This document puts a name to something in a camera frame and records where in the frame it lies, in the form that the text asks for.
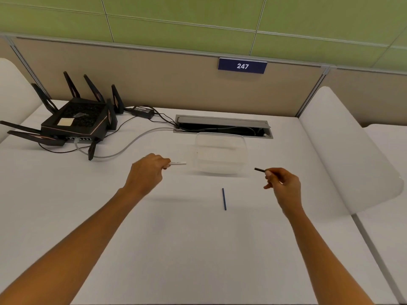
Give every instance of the number plate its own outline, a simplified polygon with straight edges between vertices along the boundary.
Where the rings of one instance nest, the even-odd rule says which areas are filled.
[[[219,58],[218,69],[223,71],[243,71],[245,73],[264,73],[267,62]]]

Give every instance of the green wall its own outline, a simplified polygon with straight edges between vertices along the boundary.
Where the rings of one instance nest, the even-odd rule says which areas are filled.
[[[0,32],[407,71],[407,0],[0,0]]]

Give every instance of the person's left hand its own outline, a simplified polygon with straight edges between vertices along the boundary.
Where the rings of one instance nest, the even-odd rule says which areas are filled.
[[[121,189],[132,198],[143,198],[162,180],[162,170],[167,169],[171,160],[161,155],[148,154],[131,165],[125,186]]]

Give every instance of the hand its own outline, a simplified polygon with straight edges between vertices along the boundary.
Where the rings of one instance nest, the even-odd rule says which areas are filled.
[[[171,160],[153,153],[131,165],[129,176],[122,191],[133,198],[141,199],[162,180],[162,170],[167,169]]]
[[[278,204],[288,217],[304,212],[301,204],[301,183],[298,176],[284,168],[269,168],[265,171],[268,184],[264,189],[273,188]]]

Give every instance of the white pen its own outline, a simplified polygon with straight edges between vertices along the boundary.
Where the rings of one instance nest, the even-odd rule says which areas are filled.
[[[170,166],[173,165],[186,165],[186,161],[172,161],[169,163]]]

